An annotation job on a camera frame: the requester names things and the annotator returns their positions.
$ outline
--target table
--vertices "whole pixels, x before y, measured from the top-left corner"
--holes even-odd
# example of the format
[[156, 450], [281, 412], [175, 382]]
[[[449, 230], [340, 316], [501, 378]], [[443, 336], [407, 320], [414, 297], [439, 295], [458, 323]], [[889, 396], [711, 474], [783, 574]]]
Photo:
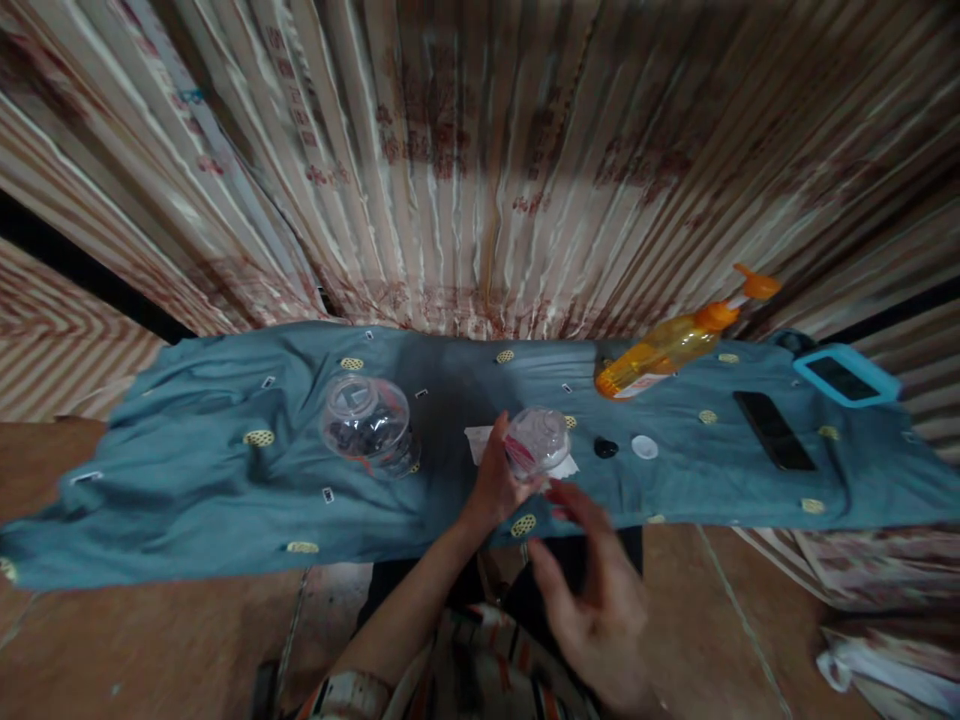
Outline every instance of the table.
[[[0, 556], [35, 589], [414, 557], [472, 487], [463, 429], [533, 404], [575, 418], [580, 472], [570, 479], [618, 527], [840, 529], [960, 515], [956, 474], [912, 434], [899, 406], [843, 408], [793, 373], [789, 351], [736, 341], [613, 403], [596, 393], [593, 375], [599, 357], [626, 347], [473, 342], [323, 322], [181, 342], [137, 378], [96, 456], [62, 478], [60, 501], [0, 531]], [[505, 350], [513, 359], [498, 363]], [[358, 363], [407, 393], [423, 448], [418, 472], [380, 480], [323, 445], [322, 389]], [[770, 395], [818, 471], [775, 468], [734, 390]], [[705, 410], [715, 422], [701, 420]], [[657, 443], [656, 458], [631, 452], [639, 434]], [[619, 445], [616, 456], [594, 454], [597, 436]], [[517, 542], [510, 530], [525, 516], [535, 521], [525, 521], [532, 535], [578, 532], [538, 496], [490, 542]]]

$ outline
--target phone screen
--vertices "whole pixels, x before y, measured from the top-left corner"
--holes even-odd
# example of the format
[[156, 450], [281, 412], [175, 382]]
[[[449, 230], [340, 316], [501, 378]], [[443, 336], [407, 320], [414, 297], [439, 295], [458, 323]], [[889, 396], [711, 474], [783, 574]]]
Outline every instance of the phone screen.
[[807, 365], [807, 368], [815, 372], [836, 388], [838, 392], [843, 393], [851, 400], [866, 400], [867, 398], [876, 397], [880, 394], [876, 388], [867, 385], [867, 383], [831, 357], [814, 360]]
[[738, 391], [733, 397], [774, 465], [781, 470], [817, 469], [768, 395]]

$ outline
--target small white tag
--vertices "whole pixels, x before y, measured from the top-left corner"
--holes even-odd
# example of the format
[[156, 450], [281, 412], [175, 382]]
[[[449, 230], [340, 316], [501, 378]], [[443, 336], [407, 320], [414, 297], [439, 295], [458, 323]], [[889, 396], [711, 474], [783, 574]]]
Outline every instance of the small white tag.
[[87, 473], [86, 475], [78, 475], [75, 478], [70, 478], [70, 484], [76, 485], [78, 482], [88, 482], [90, 480], [100, 480], [103, 477], [103, 473], [99, 471], [94, 471], [92, 473]]

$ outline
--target bottle label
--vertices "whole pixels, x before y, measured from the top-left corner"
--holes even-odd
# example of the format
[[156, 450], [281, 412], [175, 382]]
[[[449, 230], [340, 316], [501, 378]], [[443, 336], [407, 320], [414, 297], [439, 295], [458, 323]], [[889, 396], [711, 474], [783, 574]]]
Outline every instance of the bottle label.
[[507, 455], [513, 460], [524, 473], [532, 472], [537, 466], [537, 459], [533, 453], [527, 449], [527, 446], [517, 440], [513, 435], [507, 435], [503, 440]]
[[639, 395], [644, 390], [653, 387], [661, 380], [666, 380], [670, 375], [654, 375], [653, 373], [647, 373], [646, 375], [641, 375], [632, 383], [627, 385], [623, 390], [614, 395], [615, 398], [628, 398], [633, 397], [634, 395]]

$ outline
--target plastic jar lid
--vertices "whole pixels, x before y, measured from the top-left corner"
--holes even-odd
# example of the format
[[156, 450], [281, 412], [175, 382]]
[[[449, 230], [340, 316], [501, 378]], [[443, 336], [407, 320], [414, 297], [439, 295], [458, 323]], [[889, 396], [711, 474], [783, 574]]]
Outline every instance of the plastic jar lid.
[[657, 447], [654, 439], [646, 435], [637, 435], [630, 441], [630, 448], [638, 457], [644, 460], [653, 460], [660, 453], [660, 449]]

